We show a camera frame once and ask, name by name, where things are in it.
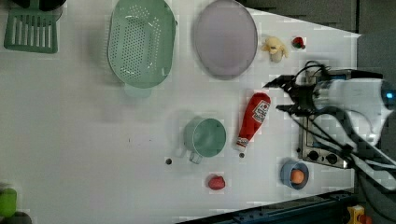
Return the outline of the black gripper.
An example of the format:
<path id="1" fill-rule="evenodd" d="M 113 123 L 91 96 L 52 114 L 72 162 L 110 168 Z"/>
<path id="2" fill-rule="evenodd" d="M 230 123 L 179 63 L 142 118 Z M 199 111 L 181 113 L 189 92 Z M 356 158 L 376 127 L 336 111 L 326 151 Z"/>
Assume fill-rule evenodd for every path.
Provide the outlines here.
<path id="1" fill-rule="evenodd" d="M 316 112 L 313 102 L 314 85 L 300 85 L 297 78 L 290 75 L 281 75 L 264 85 L 264 88 L 280 88 L 287 92 L 294 105 L 278 105 L 277 110 L 295 115 L 297 117 L 309 117 Z"/>

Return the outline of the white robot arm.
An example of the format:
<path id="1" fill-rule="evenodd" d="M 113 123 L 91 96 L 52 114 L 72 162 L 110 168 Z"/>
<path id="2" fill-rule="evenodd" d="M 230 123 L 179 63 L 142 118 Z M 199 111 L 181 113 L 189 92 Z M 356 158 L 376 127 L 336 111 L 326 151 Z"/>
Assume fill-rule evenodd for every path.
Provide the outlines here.
<path id="1" fill-rule="evenodd" d="M 278 109 L 311 118 L 312 132 L 325 135 L 323 143 L 351 144 L 361 138 L 374 146 L 395 110 L 395 90 L 381 78 L 321 78 L 300 85 L 295 76 L 280 76 L 265 86 L 286 92 L 292 104 Z"/>

